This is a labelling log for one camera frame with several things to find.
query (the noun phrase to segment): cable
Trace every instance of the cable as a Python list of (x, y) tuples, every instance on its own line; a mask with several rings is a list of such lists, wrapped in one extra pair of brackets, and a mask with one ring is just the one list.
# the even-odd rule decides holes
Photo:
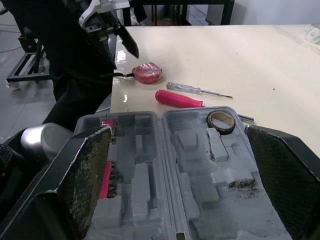
[(135, 75), (133, 73), (129, 73), (129, 74), (123, 74), (120, 72), (113, 72), (113, 73), (106, 73), (106, 74), (101, 74), (100, 78), (104, 79), (104, 78), (109, 78), (109, 77), (124, 77), (124, 78), (128, 78), (128, 77), (134, 77)]
[(0, 29), (0, 32), (21, 34), (19, 31), (10, 31), (10, 30), (1, 30), (1, 29)]
[(22, 46), (18, 46), (18, 47), (16, 47), (16, 48), (12, 48), (12, 49), (8, 49), (8, 50), (0, 51), (0, 54), (7, 53), (7, 52), (11, 52), (11, 51), (13, 51), (13, 50), (17, 50), (17, 49), (20, 49), (20, 48), (22, 48)]
[(17, 26), (17, 24), (3, 24), (3, 23), (0, 23), (0, 26), (9, 26), (9, 27), (13, 27), (13, 26)]

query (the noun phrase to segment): open plastic case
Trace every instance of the open plastic case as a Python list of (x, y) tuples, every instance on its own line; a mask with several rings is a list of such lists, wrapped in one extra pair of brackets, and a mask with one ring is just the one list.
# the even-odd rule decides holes
[[(235, 129), (208, 128), (210, 112)], [(79, 119), (78, 134), (106, 117)], [(291, 240), (258, 172), (245, 126), (229, 107), (115, 113), (108, 160), (121, 178), (114, 198), (99, 199), (87, 240)]]

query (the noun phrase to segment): black metal frame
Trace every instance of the black metal frame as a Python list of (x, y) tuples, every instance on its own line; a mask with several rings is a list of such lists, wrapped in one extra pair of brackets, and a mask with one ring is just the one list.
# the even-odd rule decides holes
[[(38, 41), (35, 42), (34, 39), (29, 39), (24, 36), (19, 37), (22, 48), (25, 54), (22, 56), (17, 65), (10, 72), (6, 78), (8, 83), (25, 82), (25, 81), (45, 81), (50, 80), (51, 77), (48, 72), (39, 71), (40, 60), (43, 57), (45, 50), (42, 50), (42, 44)], [(27, 74), (20, 75), (21, 71), (24, 69), (29, 59), (35, 55), (33, 60), (26, 68)]]
[[(221, 25), (229, 25), (231, 21), (232, 11), (234, 9), (235, 0), (137, 0), (137, 4), (141, 5), (178, 5), (180, 12), (180, 5), (182, 5), (182, 19), (181, 24), (187, 25), (187, 8), (188, 5), (197, 4), (197, 5), (224, 5), (223, 13), (221, 18)], [(122, 9), (123, 13), (123, 22), (125, 26), (131, 26), (130, 18), (130, 9)], [(154, 23), (157, 25), (157, 10), (155, 8)]]

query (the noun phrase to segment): wall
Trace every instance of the wall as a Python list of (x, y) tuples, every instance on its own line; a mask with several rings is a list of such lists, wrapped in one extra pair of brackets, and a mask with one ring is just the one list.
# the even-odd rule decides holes
[[(209, 5), (207, 20), (221, 21), (223, 5)], [(235, 0), (231, 25), (320, 23), (319, 0)]]

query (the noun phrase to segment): gray floor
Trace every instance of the gray floor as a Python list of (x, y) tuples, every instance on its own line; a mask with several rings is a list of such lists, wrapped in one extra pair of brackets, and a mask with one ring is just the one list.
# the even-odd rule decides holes
[[(7, 88), (6, 78), (24, 54), (22, 48), (11, 50), (20, 46), (19, 34), (13, 33), (18, 28), (6, 26), (14, 24), (9, 13), (0, 16), (0, 143), (24, 128), (41, 124), (56, 102), (51, 80), (21, 82), (19, 90)], [(110, 104), (111, 96), (99, 109)]]

